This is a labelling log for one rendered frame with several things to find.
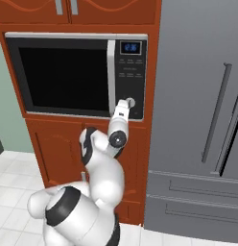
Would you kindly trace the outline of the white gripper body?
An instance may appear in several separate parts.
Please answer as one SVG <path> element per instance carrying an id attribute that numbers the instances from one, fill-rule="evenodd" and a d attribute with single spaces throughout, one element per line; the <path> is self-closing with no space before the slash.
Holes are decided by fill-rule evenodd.
<path id="1" fill-rule="evenodd" d="M 119 112 L 128 111 L 129 110 L 129 102 L 127 100 L 120 99 L 118 101 L 118 104 L 117 104 L 115 109 Z"/>

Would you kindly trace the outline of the black microwave oven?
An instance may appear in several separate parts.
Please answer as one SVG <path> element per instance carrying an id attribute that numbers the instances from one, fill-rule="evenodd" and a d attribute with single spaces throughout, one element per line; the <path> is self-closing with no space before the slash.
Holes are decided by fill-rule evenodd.
<path id="1" fill-rule="evenodd" d="M 115 41 L 115 107 L 120 99 L 133 98 L 135 106 L 130 110 L 130 118 L 144 118 L 145 84 L 148 52 L 148 36 L 145 34 L 98 34 L 98 33 L 36 33 L 36 32 L 6 32 L 9 37 L 30 38 L 74 38 L 74 39 L 107 39 Z M 61 116 L 81 116 L 72 114 L 29 112 L 38 114 L 53 114 Z"/>

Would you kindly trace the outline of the red-brown lower cupboard door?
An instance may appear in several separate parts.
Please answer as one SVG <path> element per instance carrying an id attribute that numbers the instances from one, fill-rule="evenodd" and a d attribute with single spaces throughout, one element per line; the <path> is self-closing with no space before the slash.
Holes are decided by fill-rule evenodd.
<path id="1" fill-rule="evenodd" d="M 122 223 L 134 225 L 142 223 L 145 156 L 146 129 L 140 124 L 131 122 L 129 140 L 117 158 L 125 173 L 123 199 L 115 209 Z"/>
<path id="2" fill-rule="evenodd" d="M 82 124 L 31 119 L 26 124 L 44 186 L 80 181 Z"/>

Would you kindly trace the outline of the red-brown cupboard door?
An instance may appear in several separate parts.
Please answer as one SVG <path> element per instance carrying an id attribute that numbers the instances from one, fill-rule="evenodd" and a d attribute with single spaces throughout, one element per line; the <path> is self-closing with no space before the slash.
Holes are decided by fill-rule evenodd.
<path id="1" fill-rule="evenodd" d="M 145 156 L 146 129 L 140 124 L 131 122 L 129 140 L 117 158 L 125 173 L 123 199 L 115 209 L 122 223 L 134 225 L 142 223 Z"/>
<path id="2" fill-rule="evenodd" d="M 78 0 L 75 24 L 153 24 L 158 0 Z"/>
<path id="3" fill-rule="evenodd" d="M 63 24 L 68 22 L 67 1 L 57 15 L 55 0 L 0 0 L 1 24 Z"/>
<path id="4" fill-rule="evenodd" d="M 26 124 L 44 186 L 80 181 L 82 124 L 31 119 Z"/>

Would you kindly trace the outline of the black microwave door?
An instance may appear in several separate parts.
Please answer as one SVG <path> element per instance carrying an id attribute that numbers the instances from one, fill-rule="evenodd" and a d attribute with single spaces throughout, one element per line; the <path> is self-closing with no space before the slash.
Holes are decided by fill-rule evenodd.
<path id="1" fill-rule="evenodd" d="M 28 112 L 109 117 L 107 39 L 7 39 Z"/>

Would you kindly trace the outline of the red-brown upper cupboard door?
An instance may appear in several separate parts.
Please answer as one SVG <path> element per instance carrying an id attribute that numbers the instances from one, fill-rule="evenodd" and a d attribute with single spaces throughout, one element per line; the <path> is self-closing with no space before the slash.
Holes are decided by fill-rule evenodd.
<path id="1" fill-rule="evenodd" d="M 67 1 L 57 15 L 55 0 L 0 0 L 1 24 L 63 24 L 68 22 Z"/>
<path id="2" fill-rule="evenodd" d="M 158 0 L 78 0 L 75 24 L 153 24 Z"/>

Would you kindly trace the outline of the grey fridge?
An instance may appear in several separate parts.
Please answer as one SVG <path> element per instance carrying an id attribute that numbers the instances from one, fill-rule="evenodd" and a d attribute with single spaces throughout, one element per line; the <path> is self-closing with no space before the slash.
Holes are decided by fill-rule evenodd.
<path id="1" fill-rule="evenodd" d="M 202 153 L 225 72 L 226 93 Z M 162 0 L 149 168 L 220 177 L 216 167 L 238 99 L 238 0 Z"/>

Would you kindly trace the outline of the grey fridge drawer front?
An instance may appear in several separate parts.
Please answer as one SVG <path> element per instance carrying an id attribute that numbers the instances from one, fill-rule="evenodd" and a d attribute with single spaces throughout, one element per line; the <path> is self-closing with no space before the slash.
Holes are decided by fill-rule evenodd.
<path id="1" fill-rule="evenodd" d="M 144 228 L 165 234 L 238 243 L 238 209 L 148 196 Z"/>
<path id="2" fill-rule="evenodd" d="M 238 208 L 238 182 L 214 177 L 150 170 L 147 194 L 151 197 Z"/>

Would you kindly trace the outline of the red-brown tall cabinet frame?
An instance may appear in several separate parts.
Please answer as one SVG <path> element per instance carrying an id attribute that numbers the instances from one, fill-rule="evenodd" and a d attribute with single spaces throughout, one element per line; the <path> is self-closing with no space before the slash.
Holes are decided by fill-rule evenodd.
<path id="1" fill-rule="evenodd" d="M 159 18 L 161 11 L 161 0 L 157 1 L 157 7 L 155 12 L 155 22 L 153 24 L 139 24 L 139 25 L 105 25 L 105 24 L 75 24 L 71 19 L 71 2 L 66 0 L 66 6 L 68 10 L 68 22 L 63 24 L 1 24 L 0 23 L 0 43 L 3 49 L 3 53 L 7 62 L 8 69 L 11 74 L 12 85 L 16 94 L 19 108 L 22 116 L 25 119 L 42 120 L 42 121 L 57 121 L 57 122 L 71 122 L 81 123 L 82 130 L 89 126 L 99 128 L 104 131 L 108 126 L 106 119 L 85 119 L 78 116 L 55 116 L 55 115 L 37 115 L 28 113 L 25 110 L 23 98 L 20 94 L 20 89 L 16 81 L 16 76 L 13 71 L 10 53 L 7 48 L 5 39 L 6 32 L 55 32 L 55 33 L 133 33 L 133 34 L 147 34 L 148 39 L 148 59 L 147 59 L 147 72 L 146 72 L 146 87 L 145 87 L 145 107 L 144 107 L 144 119 L 141 122 L 135 122 L 140 124 L 146 129 L 146 156 L 144 164 L 144 187 L 143 187 L 143 206 L 142 215 L 144 223 L 144 210 L 146 200 L 146 184 L 148 177 L 148 162 L 150 155 L 150 139 L 152 128 L 152 115 L 154 105 L 154 92 L 155 92 L 155 69 L 157 60 L 157 46 L 159 36 Z"/>

